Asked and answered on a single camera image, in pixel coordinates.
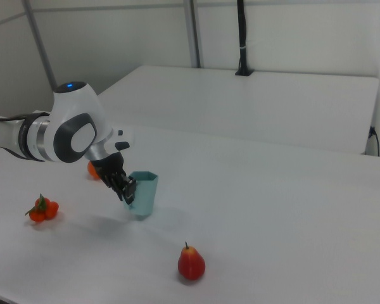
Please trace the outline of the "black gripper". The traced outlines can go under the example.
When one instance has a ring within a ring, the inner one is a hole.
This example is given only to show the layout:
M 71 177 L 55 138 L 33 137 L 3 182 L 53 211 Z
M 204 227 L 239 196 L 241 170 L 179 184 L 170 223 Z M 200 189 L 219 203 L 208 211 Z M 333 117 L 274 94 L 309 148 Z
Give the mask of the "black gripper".
M 115 191 L 120 201 L 124 200 L 127 205 L 134 202 L 137 181 L 131 176 L 126 176 L 121 153 L 113 153 L 101 160 L 91 160 L 91 164 L 99 178 L 108 188 Z

